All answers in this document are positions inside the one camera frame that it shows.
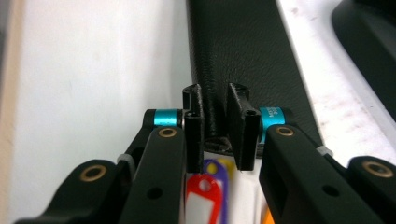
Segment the black plastic part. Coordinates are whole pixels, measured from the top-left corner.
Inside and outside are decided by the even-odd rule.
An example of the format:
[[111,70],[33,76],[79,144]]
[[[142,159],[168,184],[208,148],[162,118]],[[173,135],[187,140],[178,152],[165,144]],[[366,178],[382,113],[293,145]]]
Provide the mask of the black plastic part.
[[336,161],[331,155],[325,154],[324,159],[332,166],[332,168],[343,178],[346,178],[347,169]]
[[140,129],[139,133],[132,141],[131,145],[129,145],[128,149],[126,150],[126,154],[129,154],[134,158],[134,164],[136,167],[140,163],[140,158],[145,150],[146,143],[149,139],[149,135],[151,134],[152,130],[155,128],[154,126],[154,117],[155,117],[155,109],[148,109],[143,117],[143,124],[142,128]]
[[396,119],[396,2],[343,0],[334,31],[393,119]]
[[[101,165],[106,172],[93,181],[81,180],[85,169]],[[97,175],[92,169],[86,176]],[[87,161],[66,178],[56,191],[49,207],[40,216],[23,219],[18,224],[117,223],[124,199],[116,165],[110,161]]]
[[253,170],[260,131],[261,113],[248,101],[247,87],[235,83],[228,85],[228,135],[238,170]]
[[[163,129],[175,130],[171,137]],[[155,129],[136,171],[120,224],[184,223],[185,136],[178,127]]]
[[177,110],[177,127],[183,128],[183,110],[178,109]]
[[276,223],[382,223],[299,129],[271,126],[263,153],[259,179]]
[[393,164],[374,157],[356,157],[346,169],[346,178],[385,223],[396,222],[396,167]]
[[183,90],[184,132],[187,144],[187,172],[201,173],[204,167],[205,116],[201,87],[196,84]]
[[283,115],[285,116],[285,123],[291,126],[298,127],[297,121],[293,115],[293,112],[287,108],[281,108]]

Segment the metal ring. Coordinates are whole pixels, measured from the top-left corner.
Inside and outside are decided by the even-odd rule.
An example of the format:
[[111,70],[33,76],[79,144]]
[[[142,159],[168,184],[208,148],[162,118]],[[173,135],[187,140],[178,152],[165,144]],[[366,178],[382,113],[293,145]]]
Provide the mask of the metal ring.
[[185,125],[185,116],[186,116],[186,113],[187,113],[187,110],[182,110],[182,115],[181,115],[181,129],[183,129],[183,130],[185,130],[185,128],[184,128],[184,125]]
[[276,128],[276,132],[283,136],[293,136],[294,135],[294,131],[287,127],[278,127],[278,128]]
[[[362,163],[363,168],[372,175],[376,175],[379,177],[390,178],[393,177],[393,172],[385,165],[376,162],[376,161],[364,161]],[[376,166],[381,171],[377,171],[373,168]]]
[[175,129],[165,128],[160,130],[159,135],[161,137],[173,137],[176,135],[176,133],[177,131]]
[[[99,172],[95,175],[88,175],[89,171],[98,170]],[[107,168],[104,165],[92,165],[90,167],[85,168],[85,170],[79,176],[79,179],[84,182],[92,182],[97,179],[102,178],[105,175]]]

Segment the black strap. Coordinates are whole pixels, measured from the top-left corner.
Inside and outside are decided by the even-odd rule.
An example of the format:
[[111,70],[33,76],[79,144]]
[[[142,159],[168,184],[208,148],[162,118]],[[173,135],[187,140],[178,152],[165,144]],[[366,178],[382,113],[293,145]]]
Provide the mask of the black strap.
[[233,82],[250,88],[256,108],[290,109],[321,145],[276,1],[188,0],[188,11],[192,79],[203,89],[206,141],[227,136],[227,84]]

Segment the yellow tag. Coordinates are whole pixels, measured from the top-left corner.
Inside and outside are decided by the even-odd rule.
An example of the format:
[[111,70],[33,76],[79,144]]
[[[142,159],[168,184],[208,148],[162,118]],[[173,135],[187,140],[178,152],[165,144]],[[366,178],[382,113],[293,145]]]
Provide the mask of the yellow tag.
[[233,172],[235,171],[235,164],[227,159],[218,158],[217,161],[221,163],[227,170],[228,178],[233,179]]
[[211,175],[215,175],[218,172],[218,167],[216,166],[215,163],[210,162],[207,167],[206,167],[206,171],[208,173],[210,173]]

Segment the white surface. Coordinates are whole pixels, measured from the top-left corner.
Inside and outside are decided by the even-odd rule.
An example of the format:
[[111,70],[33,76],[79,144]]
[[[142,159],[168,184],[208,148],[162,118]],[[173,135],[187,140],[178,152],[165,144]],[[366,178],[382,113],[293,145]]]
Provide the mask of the white surface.
[[[332,31],[337,3],[281,1],[322,137],[343,165],[366,154],[396,163],[394,121]],[[0,117],[1,162],[12,155],[1,187],[6,223],[43,212],[80,163],[115,161],[144,111],[181,107],[181,90],[191,84],[184,1],[18,4],[13,12],[21,15],[11,19],[21,30],[8,40]],[[244,216],[236,213],[233,223]]]

